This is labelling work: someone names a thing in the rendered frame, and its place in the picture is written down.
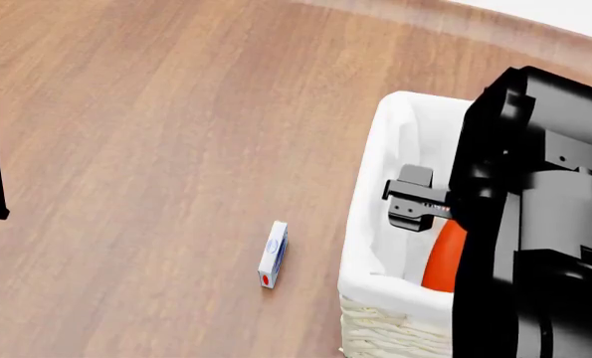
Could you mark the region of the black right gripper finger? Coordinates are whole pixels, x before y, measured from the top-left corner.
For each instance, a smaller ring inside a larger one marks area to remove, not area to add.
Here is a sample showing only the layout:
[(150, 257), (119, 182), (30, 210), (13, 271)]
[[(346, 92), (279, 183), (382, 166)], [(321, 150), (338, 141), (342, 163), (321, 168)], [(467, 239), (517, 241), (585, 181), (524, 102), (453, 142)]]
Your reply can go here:
[(388, 211), (389, 223), (410, 232), (432, 229), (433, 217), (427, 214), (427, 206), (407, 199), (391, 199)]
[(433, 175), (433, 169), (428, 167), (405, 164), (400, 170), (398, 180), (431, 188), (433, 186)]

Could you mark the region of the orange-red ketchup bottle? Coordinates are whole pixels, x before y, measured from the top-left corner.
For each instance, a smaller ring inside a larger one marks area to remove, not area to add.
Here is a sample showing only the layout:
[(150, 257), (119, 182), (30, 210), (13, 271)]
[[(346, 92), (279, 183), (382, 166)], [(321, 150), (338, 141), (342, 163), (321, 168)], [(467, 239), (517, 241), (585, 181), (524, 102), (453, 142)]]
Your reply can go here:
[(422, 286), (435, 291), (453, 292), (467, 232), (448, 220), (431, 249)]

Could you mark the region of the white lined wicker basket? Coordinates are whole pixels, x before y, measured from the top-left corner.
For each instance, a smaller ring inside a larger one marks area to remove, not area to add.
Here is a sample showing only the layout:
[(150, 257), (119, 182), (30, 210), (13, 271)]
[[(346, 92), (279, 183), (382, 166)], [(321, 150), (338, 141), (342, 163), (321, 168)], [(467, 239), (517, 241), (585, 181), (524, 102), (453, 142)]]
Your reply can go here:
[(445, 222), (415, 233), (389, 223), (385, 182), (405, 164), (433, 169), (433, 187), (448, 187), (471, 101), (410, 91), (383, 97), (367, 136), (342, 249), (338, 292), (363, 306), (450, 330), (453, 296), (421, 285), (429, 252)]

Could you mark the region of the cream wicker basket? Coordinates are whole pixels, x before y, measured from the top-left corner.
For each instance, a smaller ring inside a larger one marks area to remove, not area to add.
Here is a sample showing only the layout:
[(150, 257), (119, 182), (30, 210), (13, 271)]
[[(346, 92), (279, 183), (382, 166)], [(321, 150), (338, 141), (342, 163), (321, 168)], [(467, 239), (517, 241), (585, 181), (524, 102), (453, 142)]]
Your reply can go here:
[(339, 298), (346, 358), (452, 358), (450, 327)]

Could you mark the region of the small white printed box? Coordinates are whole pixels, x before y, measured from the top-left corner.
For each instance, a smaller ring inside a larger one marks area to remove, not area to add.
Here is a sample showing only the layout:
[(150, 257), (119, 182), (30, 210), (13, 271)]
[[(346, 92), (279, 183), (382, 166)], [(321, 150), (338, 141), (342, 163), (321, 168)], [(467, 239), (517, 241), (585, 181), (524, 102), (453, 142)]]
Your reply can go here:
[(288, 242), (288, 223), (274, 221), (258, 266), (262, 287), (275, 287)]

